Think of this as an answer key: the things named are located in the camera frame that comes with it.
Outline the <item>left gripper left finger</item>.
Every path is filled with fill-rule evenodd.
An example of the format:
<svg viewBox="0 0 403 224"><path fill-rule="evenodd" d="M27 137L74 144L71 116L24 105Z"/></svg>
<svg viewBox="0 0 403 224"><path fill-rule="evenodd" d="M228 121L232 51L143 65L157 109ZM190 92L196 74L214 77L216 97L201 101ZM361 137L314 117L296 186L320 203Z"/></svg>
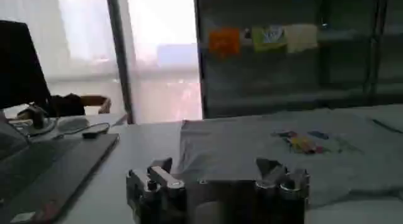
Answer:
<svg viewBox="0 0 403 224"><path fill-rule="evenodd" d="M127 198L152 199L161 193L179 196L185 191L185 183L171 174L172 158L155 160L146 170L130 169L127 173Z"/></svg>

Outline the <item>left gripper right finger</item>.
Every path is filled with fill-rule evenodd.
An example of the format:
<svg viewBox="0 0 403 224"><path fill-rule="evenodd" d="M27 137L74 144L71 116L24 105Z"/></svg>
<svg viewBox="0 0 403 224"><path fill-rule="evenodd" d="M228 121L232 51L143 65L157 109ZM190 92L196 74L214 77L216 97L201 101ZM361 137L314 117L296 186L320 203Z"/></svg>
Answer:
<svg viewBox="0 0 403 224"><path fill-rule="evenodd" d="M255 181L258 193L267 198L284 196L286 199L308 199L310 175L306 169L296 168L290 171L277 160L257 158L255 163L261 178Z"/></svg>

